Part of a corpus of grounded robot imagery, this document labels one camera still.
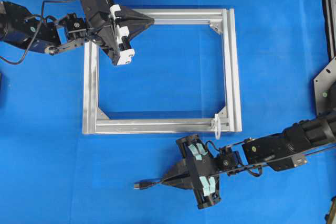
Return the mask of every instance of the cable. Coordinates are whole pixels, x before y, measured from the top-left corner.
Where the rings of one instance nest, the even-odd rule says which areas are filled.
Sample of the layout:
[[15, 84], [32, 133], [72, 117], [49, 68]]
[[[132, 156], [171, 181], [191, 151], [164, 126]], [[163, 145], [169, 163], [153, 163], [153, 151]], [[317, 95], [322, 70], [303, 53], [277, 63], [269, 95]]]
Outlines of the cable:
[[42, 21], [40, 21], [37, 25], [37, 28], [36, 28], [36, 31], [33, 35], [33, 38], [31, 39], [30, 43], [28, 44], [28, 47], [26, 48], [24, 54], [22, 55], [21, 59], [19, 59], [17, 62], [13, 62], [13, 61], [9, 61], [7, 59], [5, 59], [4, 57], [0, 56], [0, 59], [3, 60], [4, 62], [8, 63], [8, 64], [11, 64], [11, 65], [19, 65], [20, 63], [22, 63], [24, 61], [24, 59], [26, 58], [27, 56], [27, 53], [31, 47], [31, 45], [33, 44], [36, 36], [37, 36], [37, 33], [39, 32], [40, 28], [41, 28], [41, 25], [42, 25]]
[[238, 142], [238, 143], [235, 143], [235, 144], [229, 144], [229, 145], [226, 145], [225, 147], [230, 148], [230, 147], [232, 147], [232, 146], [236, 146], [236, 145], [238, 145], [238, 144], [243, 144], [243, 143], [245, 143], [245, 141], [241, 141], [241, 142]]
[[212, 142], [211, 140], [206, 141], [206, 143], [205, 143], [205, 146], [206, 146], [207, 149], [208, 149], [208, 143], [210, 143], [210, 144], [212, 145], [212, 147], [213, 147], [216, 151], [221, 152], [221, 151], [216, 147], [216, 145], [214, 144], [214, 142]]
[[321, 149], [321, 150], [318, 150], [318, 151], [315, 151], [315, 152], [307, 153], [307, 154], [305, 154], [305, 156], [310, 156], [310, 155], [318, 154], [318, 153], [325, 152], [325, 151], [331, 150], [331, 149], [336, 149], [336, 145], [328, 147], [328, 148], [324, 148], [324, 149]]
[[51, 15], [47, 16], [46, 18], [43, 18], [45, 4], [46, 3], [54, 3], [54, 4], [57, 4], [57, 3], [70, 3], [70, 2], [73, 2], [73, 1], [76, 1], [76, 0], [44, 0], [42, 2], [41, 14], [40, 15], [35, 14], [35, 15], [30, 15], [30, 16], [28, 16], [28, 17], [25, 18], [25, 20], [29, 20], [29, 19], [32, 19], [32, 18], [35, 18], [35, 17], [39, 17], [40, 21], [37, 24], [37, 28], [36, 28], [36, 31], [35, 31], [35, 33], [33, 35], [33, 38], [31, 39], [30, 43], [28, 44], [28, 46], [27, 46], [24, 54], [22, 55], [22, 57], [17, 62], [9, 61], [9, 60], [7, 60], [6, 58], [4, 58], [2, 56], [0, 56], [0, 60], [3, 60], [4, 62], [6, 62], [8, 64], [11, 64], [11, 65], [18, 65], [18, 64], [22, 63], [24, 61], [24, 59], [26, 58], [29, 49], [31, 48], [32, 44], [34, 43], [34, 40], [36, 39], [36, 36], [37, 36], [37, 34], [39, 33], [39, 31], [41, 29], [42, 23], [43, 22], [45, 23], [47, 21], [47, 19], [51, 19], [53, 21], [56, 21], [56, 18], [54, 18]]
[[153, 187], [153, 186], [155, 186], [157, 184], [160, 184], [160, 182], [141, 181], [139, 183], [134, 184], [134, 189], [145, 190], [145, 189]]
[[258, 166], [256, 168], [258, 168], [259, 173], [252, 172], [251, 169], [253, 169], [253, 168], [246, 169], [246, 171], [248, 173], [250, 173], [254, 177], [260, 177], [262, 175], [263, 167], [262, 166]]

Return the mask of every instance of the aluminum frame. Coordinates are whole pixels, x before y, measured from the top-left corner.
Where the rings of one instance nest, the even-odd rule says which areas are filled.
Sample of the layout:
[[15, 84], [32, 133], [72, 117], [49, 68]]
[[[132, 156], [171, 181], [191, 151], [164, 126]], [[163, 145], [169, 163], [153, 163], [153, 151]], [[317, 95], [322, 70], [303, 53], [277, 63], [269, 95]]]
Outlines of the aluminum frame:
[[[225, 107], [218, 113], [221, 132], [242, 131], [234, 9], [135, 9], [154, 24], [210, 25], [222, 35]], [[98, 107], [99, 47], [85, 44], [83, 134], [216, 132], [213, 118], [114, 120]]]

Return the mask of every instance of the blue cloth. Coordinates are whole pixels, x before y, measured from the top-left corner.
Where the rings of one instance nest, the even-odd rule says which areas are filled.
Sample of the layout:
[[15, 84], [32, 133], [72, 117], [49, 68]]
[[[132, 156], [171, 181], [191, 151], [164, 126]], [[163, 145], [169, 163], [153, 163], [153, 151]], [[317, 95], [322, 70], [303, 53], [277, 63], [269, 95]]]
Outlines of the blue cloth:
[[[39, 13], [42, 0], [5, 0]], [[327, 64], [321, 0], [115, 0], [126, 6], [233, 7], [243, 131], [217, 146], [314, 117], [312, 78]], [[79, 3], [47, 5], [62, 17]], [[207, 26], [153, 26], [134, 62], [100, 56], [100, 107], [120, 118], [209, 116], [224, 104], [220, 38]], [[0, 55], [21, 50], [1, 43]], [[161, 177], [183, 134], [81, 134], [83, 48], [0, 62], [0, 223], [323, 223], [336, 194], [335, 152], [298, 169], [221, 177], [222, 202], [197, 210], [192, 191], [133, 183]], [[211, 134], [201, 134], [213, 140]]]

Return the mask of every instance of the metal plate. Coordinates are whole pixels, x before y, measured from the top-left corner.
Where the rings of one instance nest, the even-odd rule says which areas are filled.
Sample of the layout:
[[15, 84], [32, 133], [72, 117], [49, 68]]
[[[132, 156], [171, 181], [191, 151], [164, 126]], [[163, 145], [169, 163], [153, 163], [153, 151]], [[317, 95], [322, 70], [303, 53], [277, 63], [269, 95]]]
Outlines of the metal plate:
[[316, 115], [322, 114], [328, 108], [328, 89], [335, 81], [336, 58], [333, 58], [314, 79]]

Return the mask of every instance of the wire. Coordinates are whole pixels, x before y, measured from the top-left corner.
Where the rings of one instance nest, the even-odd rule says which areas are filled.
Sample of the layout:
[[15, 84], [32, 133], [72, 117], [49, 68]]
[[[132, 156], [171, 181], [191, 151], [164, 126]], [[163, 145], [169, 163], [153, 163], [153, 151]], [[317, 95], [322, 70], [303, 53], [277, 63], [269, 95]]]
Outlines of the wire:
[[208, 143], [210, 143], [210, 144], [212, 145], [212, 147], [213, 147], [216, 151], [221, 152], [221, 151], [216, 147], [216, 145], [214, 144], [214, 142], [212, 142], [211, 140], [206, 141], [206, 143], [205, 143], [205, 146], [206, 146], [207, 149], [208, 149]]
[[47, 16], [46, 18], [43, 18], [43, 13], [44, 13], [44, 6], [46, 3], [54, 3], [54, 4], [61, 4], [61, 3], [70, 3], [70, 2], [73, 2], [73, 1], [76, 1], [76, 0], [44, 0], [42, 2], [42, 7], [41, 7], [41, 14], [38, 15], [38, 14], [34, 14], [34, 15], [30, 15], [28, 17], [25, 18], [25, 20], [29, 20], [29, 19], [32, 19], [32, 18], [35, 18], [35, 17], [39, 17], [40, 18], [40, 21], [39, 23], [37, 24], [37, 27], [36, 27], [36, 31], [33, 35], [33, 38], [31, 39], [30, 43], [28, 44], [24, 54], [22, 55], [22, 57], [16, 61], [16, 62], [13, 62], [13, 61], [9, 61], [7, 60], [6, 58], [0, 56], [0, 59], [3, 60], [4, 62], [8, 63], [8, 64], [11, 64], [11, 65], [18, 65], [20, 63], [22, 63], [24, 61], [24, 59], [26, 58], [27, 54], [28, 54], [28, 51], [29, 49], [31, 48], [32, 44], [34, 43], [34, 40], [36, 39], [36, 36], [37, 34], [39, 33], [40, 29], [41, 29], [41, 26], [42, 26], [42, 23], [46, 23], [47, 19], [51, 19], [52, 21], [56, 21], [56, 18], [49, 15]]
[[229, 144], [229, 145], [226, 145], [226, 147], [232, 147], [232, 146], [236, 146], [236, 145], [243, 144], [243, 143], [245, 143], [245, 141], [241, 141], [235, 144]]
[[307, 154], [305, 154], [305, 156], [310, 156], [310, 155], [318, 154], [318, 153], [325, 152], [325, 151], [331, 150], [331, 149], [336, 149], [336, 145], [328, 147], [328, 148], [324, 148], [324, 149], [321, 149], [321, 150], [318, 150], [318, 151], [315, 151], [315, 152], [307, 153]]
[[[251, 169], [253, 168], [258, 168], [259, 173], [252, 172]], [[254, 177], [260, 177], [262, 175], [263, 167], [258, 166], [258, 167], [253, 167], [253, 168], [246, 169], [246, 171]]]

